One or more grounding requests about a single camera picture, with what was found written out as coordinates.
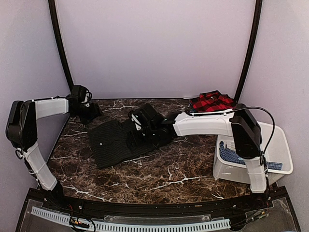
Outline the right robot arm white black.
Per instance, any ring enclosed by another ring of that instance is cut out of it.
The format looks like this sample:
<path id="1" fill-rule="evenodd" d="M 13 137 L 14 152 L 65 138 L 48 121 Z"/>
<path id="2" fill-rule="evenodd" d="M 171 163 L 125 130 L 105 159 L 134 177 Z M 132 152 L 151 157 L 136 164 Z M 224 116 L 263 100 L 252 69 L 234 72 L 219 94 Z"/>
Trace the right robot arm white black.
<path id="1" fill-rule="evenodd" d="M 171 113 L 162 116 L 150 104 L 132 110 L 128 114 L 135 126 L 133 135 L 137 140 L 150 142 L 155 147 L 168 144 L 175 137 L 188 135 L 222 135 L 234 140 L 236 154 L 243 160 L 253 193 L 246 205 L 256 210 L 265 202 L 263 192 L 267 189 L 266 162 L 261 150 L 261 127 L 244 104 L 236 109 L 210 113 Z"/>

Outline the dark pinstripe long sleeve shirt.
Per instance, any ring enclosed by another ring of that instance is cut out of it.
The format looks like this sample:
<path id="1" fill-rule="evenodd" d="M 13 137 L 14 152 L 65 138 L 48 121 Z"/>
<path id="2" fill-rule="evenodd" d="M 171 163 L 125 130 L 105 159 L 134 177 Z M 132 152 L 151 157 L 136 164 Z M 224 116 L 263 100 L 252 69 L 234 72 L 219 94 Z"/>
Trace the dark pinstripe long sleeve shirt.
<path id="1" fill-rule="evenodd" d="M 134 123 L 111 120 L 88 132 L 93 158 L 98 169 L 115 166 L 123 161 L 135 159 L 156 147 L 137 133 Z"/>

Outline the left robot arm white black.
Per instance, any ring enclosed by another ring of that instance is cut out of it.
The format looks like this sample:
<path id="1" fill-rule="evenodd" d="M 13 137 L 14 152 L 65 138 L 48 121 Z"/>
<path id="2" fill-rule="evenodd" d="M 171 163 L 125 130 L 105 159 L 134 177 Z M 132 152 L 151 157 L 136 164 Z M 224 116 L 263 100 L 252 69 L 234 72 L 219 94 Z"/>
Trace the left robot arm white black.
<path id="1" fill-rule="evenodd" d="M 58 211 L 68 207 L 68 199 L 62 196 L 63 187 L 50 171 L 38 144 L 37 121 L 56 115 L 78 116 L 88 124 L 101 115 L 98 104 L 78 97 L 67 96 L 43 100 L 14 101 L 6 125 L 6 137 L 15 148 L 17 157 L 24 161 L 28 172 L 39 186 L 50 192 L 49 203 Z"/>

